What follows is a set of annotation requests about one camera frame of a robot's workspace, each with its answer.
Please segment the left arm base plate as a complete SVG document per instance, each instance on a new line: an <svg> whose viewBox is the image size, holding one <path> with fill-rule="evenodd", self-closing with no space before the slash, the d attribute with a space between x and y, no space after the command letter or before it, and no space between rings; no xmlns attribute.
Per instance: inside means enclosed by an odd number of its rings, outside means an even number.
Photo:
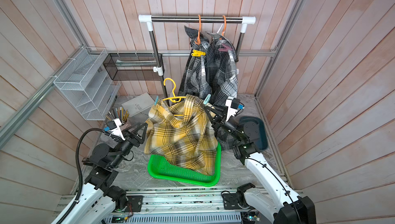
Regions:
<svg viewBox="0 0 395 224"><path fill-rule="evenodd" d="M143 205L143 195L121 196L116 201L116 212L140 212Z"/></svg>

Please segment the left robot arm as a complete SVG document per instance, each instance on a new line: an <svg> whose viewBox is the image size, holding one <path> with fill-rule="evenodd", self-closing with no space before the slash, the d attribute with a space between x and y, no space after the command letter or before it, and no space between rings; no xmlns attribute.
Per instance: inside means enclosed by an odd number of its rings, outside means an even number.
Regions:
<svg viewBox="0 0 395 224"><path fill-rule="evenodd" d="M53 221L55 224L104 224L112 212L117 222L125 222L142 209L143 196L127 196L126 190L113 185L117 168L134 147L145 142L147 123L121 130L114 122L100 132L116 141L114 147L106 143L97 145L82 164L92 167L87 177L82 176L81 163L77 163L78 191L71 202Z"/></svg>

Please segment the yellow plastic hanger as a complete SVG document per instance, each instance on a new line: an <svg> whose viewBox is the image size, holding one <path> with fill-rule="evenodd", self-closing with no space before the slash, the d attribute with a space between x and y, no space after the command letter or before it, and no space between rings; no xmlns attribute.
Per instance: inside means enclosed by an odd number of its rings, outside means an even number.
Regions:
<svg viewBox="0 0 395 224"><path fill-rule="evenodd" d="M176 84L176 82L172 79L172 78L165 78L164 79L164 81L163 81L163 86L164 87L166 87L166 81L171 81L171 83L172 83L172 85L173 85L173 88L172 88L172 97L170 97L170 98L168 98L169 100L171 100L172 102L173 102L173 99L174 98L176 98L176 99L180 99L181 100L181 98L179 98L179 97L176 97L176 95L175 95L175 90L176 90L176 88L177 88L177 84ZM176 116L176 117L182 117L182 116L184 116L183 114L174 114L174 116Z"/></svg>

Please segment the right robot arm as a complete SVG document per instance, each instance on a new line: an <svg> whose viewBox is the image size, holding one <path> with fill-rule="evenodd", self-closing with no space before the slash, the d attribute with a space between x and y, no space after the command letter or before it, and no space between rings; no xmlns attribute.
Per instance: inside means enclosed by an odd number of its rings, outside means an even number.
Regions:
<svg viewBox="0 0 395 224"><path fill-rule="evenodd" d="M224 107L205 105L205 112L215 131L223 129L234 138L234 156L250 170L262 184L267 194L248 183L228 193L224 201L241 209L255 209L273 224L315 224L316 210L313 201L295 192L270 166L262 151L268 147L263 121L257 117L241 117L234 120L241 103L231 100Z"/></svg>

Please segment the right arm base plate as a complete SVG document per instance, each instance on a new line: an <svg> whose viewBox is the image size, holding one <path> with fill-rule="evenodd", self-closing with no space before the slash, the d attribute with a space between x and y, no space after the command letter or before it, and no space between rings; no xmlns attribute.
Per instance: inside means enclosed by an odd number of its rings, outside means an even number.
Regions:
<svg viewBox="0 0 395 224"><path fill-rule="evenodd" d="M248 209L249 207L245 205L238 193L230 193L229 191L222 191L221 197L223 199L223 206L225 210L238 210L238 209Z"/></svg>

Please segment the yellow plaid shirt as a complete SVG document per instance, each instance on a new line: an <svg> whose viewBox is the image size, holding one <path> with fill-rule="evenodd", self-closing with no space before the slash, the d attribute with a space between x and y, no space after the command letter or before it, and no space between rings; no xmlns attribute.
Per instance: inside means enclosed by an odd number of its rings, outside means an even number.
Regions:
<svg viewBox="0 0 395 224"><path fill-rule="evenodd" d="M187 95L172 106L159 100L146 122L145 154L206 176L215 173L218 141L202 99Z"/></svg>

